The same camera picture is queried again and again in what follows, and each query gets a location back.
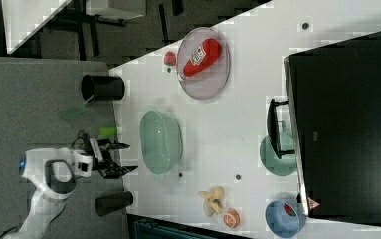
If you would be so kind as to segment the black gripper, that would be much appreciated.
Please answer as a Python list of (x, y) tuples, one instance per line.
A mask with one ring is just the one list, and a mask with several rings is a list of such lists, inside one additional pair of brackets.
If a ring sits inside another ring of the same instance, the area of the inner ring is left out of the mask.
[(92, 171), (97, 170), (105, 179), (116, 179), (137, 169), (137, 166), (120, 166), (112, 160), (111, 150), (130, 148), (122, 142), (111, 143), (109, 139), (86, 138), (84, 140), (85, 152), (93, 159)]

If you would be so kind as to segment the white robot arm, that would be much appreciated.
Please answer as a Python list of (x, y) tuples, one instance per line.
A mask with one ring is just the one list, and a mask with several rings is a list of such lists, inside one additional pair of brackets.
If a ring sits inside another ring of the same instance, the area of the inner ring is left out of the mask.
[(82, 147), (38, 148), (26, 152), (19, 163), (20, 176), (35, 186), (29, 213), (19, 227), (13, 227), (0, 239), (42, 239), (50, 223), (65, 209), (74, 194), (77, 180), (94, 171), (105, 179), (119, 179), (135, 170), (112, 160), (114, 150), (129, 145), (109, 139), (82, 138)]

